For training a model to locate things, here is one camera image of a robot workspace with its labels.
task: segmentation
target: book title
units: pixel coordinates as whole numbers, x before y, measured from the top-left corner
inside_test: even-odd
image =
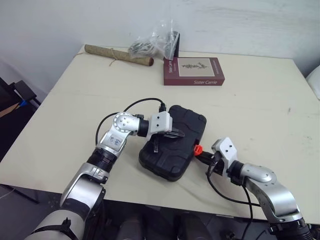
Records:
[[[217,81],[199,81],[199,80],[195,80],[193,81],[193,84],[217,84]]]

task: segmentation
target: book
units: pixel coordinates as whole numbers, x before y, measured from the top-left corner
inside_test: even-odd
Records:
[[[216,57],[174,57],[164,59],[164,85],[221,86],[225,81]]]

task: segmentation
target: table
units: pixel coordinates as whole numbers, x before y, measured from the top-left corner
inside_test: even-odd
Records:
[[[203,114],[205,150],[229,136],[241,162],[274,170],[305,220],[320,224],[320,104],[294,61],[196,52],[180,56],[217,57],[223,86],[164,86],[160,59],[151,67],[119,60],[109,66],[111,58],[76,55],[0,163],[0,182],[62,193],[94,150],[100,120],[138,99],[157,97],[168,107],[178,104]],[[150,101],[130,112],[150,116],[158,107]],[[110,124],[106,121],[100,136]],[[141,137],[128,139],[106,183],[106,199],[249,217],[248,206],[224,200],[210,188],[207,166],[196,159],[176,182],[144,169],[138,161],[144,144]],[[212,178],[223,194],[246,201],[241,187]],[[265,219],[257,207],[254,217]]]

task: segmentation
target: clear plastic bag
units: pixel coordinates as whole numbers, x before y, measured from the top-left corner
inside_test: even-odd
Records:
[[[128,49],[132,58],[154,57],[160,53],[168,60],[174,58],[179,33],[173,31],[173,21],[164,20],[154,27],[149,37],[139,37]]]

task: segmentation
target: wire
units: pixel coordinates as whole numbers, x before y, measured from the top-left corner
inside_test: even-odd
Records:
[[[126,112],[126,111],[128,111],[128,109],[131,108],[132,106],[134,106],[134,105],[136,105],[136,104],[138,104],[138,103],[141,103],[141,102],[144,102],[144,101],[150,101],[150,100],[155,100],[155,101],[160,102],[160,103],[161,103],[160,107],[164,107],[164,109],[165,109],[165,104],[164,104],[164,102],[163,102],[161,99],[156,98],[156,97],[148,97],[148,98],[143,98],[143,99],[140,99],[140,100],[138,100],[138,101],[135,101],[134,103],[132,103],[132,104],[130,104],[129,106],[127,106],[123,111]],[[116,115],[116,114],[117,114],[117,112],[111,113],[111,114],[109,114],[108,116],[104,117],[104,118],[101,120],[101,122],[99,123],[99,125],[98,125],[98,127],[97,127],[97,129],[96,129],[96,132],[95,132],[95,145],[98,144],[98,134],[99,134],[99,130],[100,130],[100,128],[101,128],[101,125],[104,123],[104,121],[105,121],[107,118],[110,118],[111,116]]]
[[[12,189],[10,192],[4,194],[3,196],[0,196],[0,199],[3,199],[4,197],[8,196],[9,194],[11,194],[14,190],[16,190],[15,188]]]
[[[143,98],[143,99],[140,99],[138,101],[135,101],[134,103],[130,104],[129,106],[126,107],[125,110],[123,110],[124,112],[128,111],[129,108],[131,108],[132,106],[138,104],[138,103],[141,103],[141,102],[144,102],[144,101],[149,101],[149,100],[155,100],[155,101],[158,101],[160,102],[161,104],[164,104],[164,102],[159,99],[159,98],[156,98],[156,97],[148,97],[148,98]]]
[[[213,182],[212,182],[211,179],[210,179],[210,176],[211,176],[210,172],[211,172],[212,166],[213,166],[213,163],[211,163],[211,164],[209,165],[209,167],[208,167],[208,170],[207,170],[207,172],[206,172],[206,179],[208,180],[208,182],[209,182],[210,186],[213,188],[213,190],[214,190],[218,195],[220,195],[220,197],[222,197],[222,198],[224,198],[224,199],[226,199],[226,200],[228,200],[228,201],[237,203],[237,204],[246,204],[246,205],[250,205],[250,204],[251,204],[252,206],[260,207],[260,204],[257,204],[257,203],[249,203],[249,202],[246,202],[246,201],[235,200],[235,199],[230,198],[230,197],[227,197],[227,196],[223,195],[221,192],[219,192],[218,189],[215,187],[215,185],[213,184]]]
[[[99,125],[98,125],[98,127],[97,127],[97,129],[96,129],[96,132],[95,132],[95,145],[98,144],[98,134],[99,134],[99,130],[100,130],[100,128],[101,128],[101,125],[104,123],[104,121],[105,121],[107,118],[110,118],[111,116],[116,115],[116,114],[117,114],[117,112],[111,113],[111,114],[109,114],[108,116],[104,117],[104,118],[101,120],[101,122],[99,123]]]
[[[258,240],[258,239],[262,236],[262,234],[264,234],[264,233],[267,233],[266,230],[263,230],[263,231],[256,237],[255,240]]]
[[[245,239],[245,236],[246,236],[246,233],[247,233],[247,231],[248,231],[248,229],[249,229],[249,227],[250,227],[250,225],[251,225],[251,223],[252,223],[252,221],[253,221],[253,219],[254,219],[254,212],[253,212],[253,210],[252,210],[252,203],[251,203],[251,199],[250,199],[248,190],[246,189],[245,186],[242,186],[242,188],[243,188],[243,190],[244,190],[244,192],[245,192],[245,195],[246,195],[246,197],[247,197],[247,199],[248,199],[249,210],[250,210],[250,220],[249,220],[248,224],[246,225],[246,227],[245,227],[245,229],[244,229],[244,231],[243,231],[243,234],[242,234],[242,238],[241,238],[241,240],[244,240],[244,239]]]

